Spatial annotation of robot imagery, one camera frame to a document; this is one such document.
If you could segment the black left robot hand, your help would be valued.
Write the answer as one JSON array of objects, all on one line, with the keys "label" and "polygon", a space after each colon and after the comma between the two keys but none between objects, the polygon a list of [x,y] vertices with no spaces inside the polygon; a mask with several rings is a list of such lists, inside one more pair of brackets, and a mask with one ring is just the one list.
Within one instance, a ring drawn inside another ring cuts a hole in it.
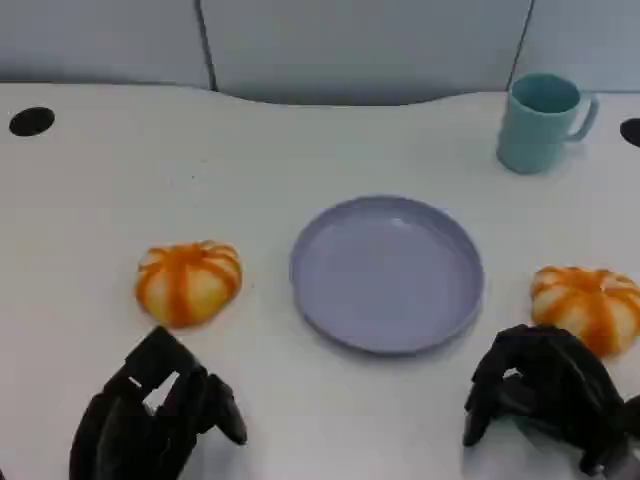
[{"label": "black left robot hand", "polygon": [[231,387],[158,326],[91,399],[73,438],[69,476],[176,479],[212,428],[237,445],[248,439]]}]

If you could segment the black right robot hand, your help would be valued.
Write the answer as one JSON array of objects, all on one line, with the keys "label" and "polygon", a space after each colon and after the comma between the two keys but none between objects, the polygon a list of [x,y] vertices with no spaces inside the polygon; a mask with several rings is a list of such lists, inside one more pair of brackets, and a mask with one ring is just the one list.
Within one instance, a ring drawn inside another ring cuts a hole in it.
[{"label": "black right robot hand", "polygon": [[639,399],[624,399],[603,363],[553,326],[499,332],[473,376],[462,443],[512,418],[582,452],[580,470],[606,479],[639,476]]}]

